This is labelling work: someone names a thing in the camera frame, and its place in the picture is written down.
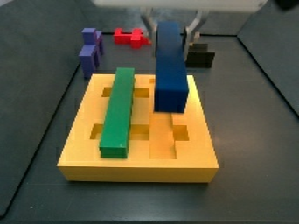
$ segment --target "rectangular block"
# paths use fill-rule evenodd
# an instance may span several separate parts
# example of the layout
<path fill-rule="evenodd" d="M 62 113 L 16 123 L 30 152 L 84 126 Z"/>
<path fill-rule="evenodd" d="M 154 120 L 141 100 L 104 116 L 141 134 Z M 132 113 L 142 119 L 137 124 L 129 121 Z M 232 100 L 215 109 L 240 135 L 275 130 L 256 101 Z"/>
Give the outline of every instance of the rectangular block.
<path fill-rule="evenodd" d="M 134 69 L 117 68 L 98 142 L 102 158 L 126 158 Z"/>
<path fill-rule="evenodd" d="M 84 45 L 94 45 L 97 42 L 96 28 L 84 28 L 81 31 Z"/>
<path fill-rule="evenodd" d="M 185 63 L 188 68 L 211 68 L 211 63 Z"/>
<path fill-rule="evenodd" d="M 96 67 L 98 66 L 98 49 L 96 45 L 84 45 L 81 47 L 78 61 L 84 78 L 89 78 L 96 71 Z"/>
<path fill-rule="evenodd" d="M 212 63 L 215 52 L 189 52 L 185 63 Z"/>
<path fill-rule="evenodd" d="M 66 180 L 211 182 L 219 163 L 192 76 L 184 114 L 154 113 L 154 75 L 134 76 L 126 159 L 101 158 L 98 139 L 114 75 L 93 74 L 57 163 Z"/>
<path fill-rule="evenodd" d="M 189 46 L 189 52 L 207 52 L 208 51 L 208 44 L 192 43 Z"/>
<path fill-rule="evenodd" d="M 97 34 L 97 50 L 98 54 L 104 55 L 102 34 L 101 31 L 96 31 Z"/>
<path fill-rule="evenodd" d="M 189 89 L 180 28 L 174 22 L 157 24 L 154 75 L 153 110 L 182 113 Z"/>

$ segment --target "yellow block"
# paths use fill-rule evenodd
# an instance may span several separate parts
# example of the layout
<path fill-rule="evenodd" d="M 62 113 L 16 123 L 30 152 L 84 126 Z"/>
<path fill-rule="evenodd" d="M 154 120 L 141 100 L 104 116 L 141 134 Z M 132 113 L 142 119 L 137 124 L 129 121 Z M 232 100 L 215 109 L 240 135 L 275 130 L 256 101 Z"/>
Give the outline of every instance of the yellow block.
<path fill-rule="evenodd" d="M 89 80 L 57 163 L 65 179 L 211 182 L 219 163 L 190 75 L 184 114 L 153 113 L 154 76 L 134 76 L 128 159 L 100 158 L 98 137 L 113 78 L 113 74 L 93 74 Z"/>

